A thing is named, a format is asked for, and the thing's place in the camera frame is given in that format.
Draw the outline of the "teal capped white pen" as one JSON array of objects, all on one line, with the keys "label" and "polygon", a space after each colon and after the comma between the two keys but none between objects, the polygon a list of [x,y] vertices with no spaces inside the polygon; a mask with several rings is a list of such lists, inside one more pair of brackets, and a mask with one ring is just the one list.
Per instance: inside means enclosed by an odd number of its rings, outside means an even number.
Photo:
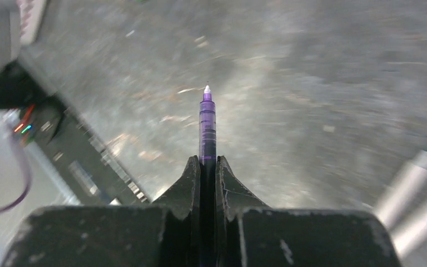
[{"label": "teal capped white pen", "polygon": [[427,240],[427,201],[391,233],[399,258],[407,257]]}]

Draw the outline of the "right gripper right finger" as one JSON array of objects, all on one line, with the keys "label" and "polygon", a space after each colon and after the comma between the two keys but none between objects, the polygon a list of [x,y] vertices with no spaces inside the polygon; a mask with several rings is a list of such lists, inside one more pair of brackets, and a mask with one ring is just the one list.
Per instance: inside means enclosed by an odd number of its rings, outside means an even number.
[{"label": "right gripper right finger", "polygon": [[383,224],[370,212],[274,209],[216,166],[219,266],[400,266]]}]

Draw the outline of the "purple transparent pen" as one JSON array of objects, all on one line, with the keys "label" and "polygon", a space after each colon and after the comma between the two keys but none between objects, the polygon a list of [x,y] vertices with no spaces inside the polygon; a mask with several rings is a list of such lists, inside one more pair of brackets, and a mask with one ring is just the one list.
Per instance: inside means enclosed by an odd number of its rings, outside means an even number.
[{"label": "purple transparent pen", "polygon": [[200,102],[198,158],[202,165],[216,160],[216,106],[208,84]]}]

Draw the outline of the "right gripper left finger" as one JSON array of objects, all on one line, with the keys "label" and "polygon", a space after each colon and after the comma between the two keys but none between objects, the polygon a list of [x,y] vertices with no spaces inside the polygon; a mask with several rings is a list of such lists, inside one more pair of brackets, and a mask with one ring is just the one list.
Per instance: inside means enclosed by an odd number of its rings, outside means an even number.
[{"label": "right gripper left finger", "polygon": [[165,203],[46,206],[20,224],[2,266],[199,266],[192,216],[196,156]]}]

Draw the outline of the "green capped white pen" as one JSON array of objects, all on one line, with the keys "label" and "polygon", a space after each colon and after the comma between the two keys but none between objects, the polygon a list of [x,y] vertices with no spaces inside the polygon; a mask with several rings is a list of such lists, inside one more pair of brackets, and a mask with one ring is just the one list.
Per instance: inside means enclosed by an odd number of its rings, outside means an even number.
[{"label": "green capped white pen", "polygon": [[387,229],[392,228],[426,183],[427,147],[402,165],[376,202],[373,213]]}]

